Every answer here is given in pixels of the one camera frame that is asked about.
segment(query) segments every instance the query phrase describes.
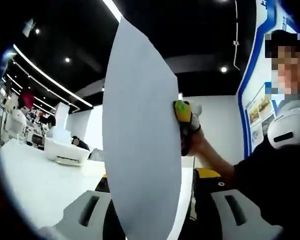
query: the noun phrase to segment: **white column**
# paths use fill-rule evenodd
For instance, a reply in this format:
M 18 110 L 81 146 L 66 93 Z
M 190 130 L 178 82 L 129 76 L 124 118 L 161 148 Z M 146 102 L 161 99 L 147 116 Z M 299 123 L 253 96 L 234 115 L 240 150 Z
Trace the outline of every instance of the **white column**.
M 56 111 L 55 111 L 55 120 L 56 120 L 56 125 L 58 127 L 61 127 L 63 129 L 66 128 L 66 123 L 69 115 L 69 109 L 70 107 L 62 102 L 59 102 L 59 104 L 56 106 Z

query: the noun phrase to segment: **red object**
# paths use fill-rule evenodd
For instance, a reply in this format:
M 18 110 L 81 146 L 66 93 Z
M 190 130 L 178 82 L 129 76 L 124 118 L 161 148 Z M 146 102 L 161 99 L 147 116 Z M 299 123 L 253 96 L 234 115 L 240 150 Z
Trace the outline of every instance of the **red object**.
M 19 98 L 23 101 L 25 107 L 32 109 L 35 100 L 32 92 L 25 90 L 21 92 Z

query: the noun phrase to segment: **black ceiling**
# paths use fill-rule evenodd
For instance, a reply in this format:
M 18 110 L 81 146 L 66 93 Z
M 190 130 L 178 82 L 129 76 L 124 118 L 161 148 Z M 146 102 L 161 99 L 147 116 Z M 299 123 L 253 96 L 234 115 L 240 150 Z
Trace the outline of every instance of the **black ceiling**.
M 234 0 L 114 0 L 114 3 L 166 60 L 184 96 L 236 94 L 253 44 L 255 1 L 237 0 L 237 21 Z M 33 20 L 35 27 L 29 37 L 20 34 L 15 44 L 36 66 L 73 93 L 103 81 L 118 22 L 102 0 L 55 0 L 43 13 L 34 15 Z M 239 41 L 236 65 L 240 70 L 233 64 L 236 22 Z M 69 63 L 65 62 L 66 57 L 70 58 Z M 48 81 L 20 55 L 14 60 L 81 110 L 89 108 Z M 227 66 L 226 73 L 221 73 L 222 66 Z M 60 102 L 12 61 L 6 72 L 13 78 L 16 76 L 15 80 L 23 87 L 30 87 L 36 97 L 45 97 L 48 104 L 55 106 Z M 98 91 L 83 99 L 94 106 L 102 104 L 103 92 Z

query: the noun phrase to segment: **white table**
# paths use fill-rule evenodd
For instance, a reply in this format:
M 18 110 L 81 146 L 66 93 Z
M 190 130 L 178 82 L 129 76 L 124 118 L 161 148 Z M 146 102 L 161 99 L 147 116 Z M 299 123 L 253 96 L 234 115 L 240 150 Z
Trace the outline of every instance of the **white table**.
M 57 224 L 64 208 L 85 191 L 94 191 L 106 173 L 103 162 L 87 160 L 82 167 L 60 165 L 46 159 L 44 151 L 15 139 L 1 148 L 0 159 L 16 205 L 36 229 Z M 169 240 L 178 239 L 184 224 L 192 180 L 192 166 L 183 166 L 178 208 Z

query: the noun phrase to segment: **person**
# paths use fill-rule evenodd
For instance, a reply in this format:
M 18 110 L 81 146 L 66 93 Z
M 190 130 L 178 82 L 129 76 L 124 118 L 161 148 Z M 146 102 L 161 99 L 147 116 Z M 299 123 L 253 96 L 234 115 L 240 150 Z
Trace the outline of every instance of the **person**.
M 48 116 L 46 119 L 46 124 L 48 125 L 49 130 L 46 132 L 45 136 L 47 138 L 52 138 L 53 137 L 53 131 L 56 126 L 56 118 L 53 115 Z
M 265 50 L 285 92 L 278 106 L 281 109 L 290 101 L 300 100 L 300 40 L 296 34 L 279 30 L 268 41 Z M 269 224 L 282 226 L 286 236 L 300 233 L 300 145 L 274 149 L 266 135 L 247 159 L 232 165 L 200 129 L 191 138 L 190 155 L 196 155 L 204 166 L 208 164 L 229 186 L 254 202 Z
M 80 138 L 78 138 L 77 136 L 72 137 L 72 144 L 76 145 L 79 148 L 90 151 L 89 146 L 84 141 L 80 140 Z

